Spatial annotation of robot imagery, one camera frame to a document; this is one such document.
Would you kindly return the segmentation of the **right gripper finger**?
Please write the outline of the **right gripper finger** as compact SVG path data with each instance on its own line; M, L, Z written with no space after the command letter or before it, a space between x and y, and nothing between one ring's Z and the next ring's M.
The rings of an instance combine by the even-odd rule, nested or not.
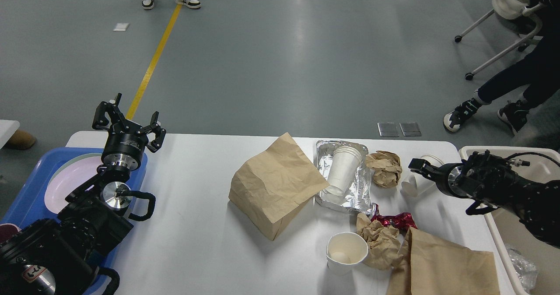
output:
M436 182L440 177L439 167L422 158L413 158L408 165L411 172L421 175L427 180Z

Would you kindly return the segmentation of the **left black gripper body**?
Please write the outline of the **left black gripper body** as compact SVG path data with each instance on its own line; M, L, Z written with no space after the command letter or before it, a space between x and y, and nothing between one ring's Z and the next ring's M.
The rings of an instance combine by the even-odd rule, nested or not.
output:
M117 165L135 171L141 166L147 143L146 135L110 132L101 161L104 165Z

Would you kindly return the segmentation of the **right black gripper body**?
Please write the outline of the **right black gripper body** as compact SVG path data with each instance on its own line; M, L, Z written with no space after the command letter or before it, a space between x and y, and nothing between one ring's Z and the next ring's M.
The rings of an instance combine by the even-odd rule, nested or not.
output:
M468 198L466 192L455 184L461 175L462 168L463 164L448 163L435 169L435 184L441 193L449 197Z

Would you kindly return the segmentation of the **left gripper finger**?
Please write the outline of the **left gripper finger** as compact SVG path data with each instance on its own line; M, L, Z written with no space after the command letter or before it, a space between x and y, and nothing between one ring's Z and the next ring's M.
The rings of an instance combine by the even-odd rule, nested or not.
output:
M108 133L127 133L126 118L119 109L122 93L109 102L99 103L94 113L92 129L97 131L107 131Z
M148 150L152 153L156 153L158 150L160 150L166 135L166 129L163 129L161 127L158 118L159 111L155 111L152 114L150 124L147 126L140 126L140 128L138 129L138 137L140 138L142 147L148 148ZM154 134L154 139L150 141L148 139L148 135L151 133Z

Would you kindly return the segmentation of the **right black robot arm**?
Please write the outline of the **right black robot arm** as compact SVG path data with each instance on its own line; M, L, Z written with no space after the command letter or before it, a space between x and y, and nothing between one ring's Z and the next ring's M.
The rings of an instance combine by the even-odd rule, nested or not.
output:
M520 153L506 158L489 150L475 151L460 163L440 167L420 158L409 163L411 172L434 181L437 189L449 197L473 200L467 215L484 215L499 208L518 217L520 223L538 240L554 246L559 237L559 181L530 181L518 175L512 166L526 166Z

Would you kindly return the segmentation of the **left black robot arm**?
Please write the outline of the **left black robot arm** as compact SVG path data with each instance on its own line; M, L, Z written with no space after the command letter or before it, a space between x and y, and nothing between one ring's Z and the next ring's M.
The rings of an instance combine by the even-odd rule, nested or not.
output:
M92 128L108 132L96 174L66 195L57 219L35 221L1 243L3 295L82 295L99 275L110 279L103 293L116 293L118 272L96 257L113 251L133 229L132 221L152 217L156 197L126 182L140 168L145 149L156 153L166 135L158 111L145 126L126 119L121 96L100 102L94 114Z

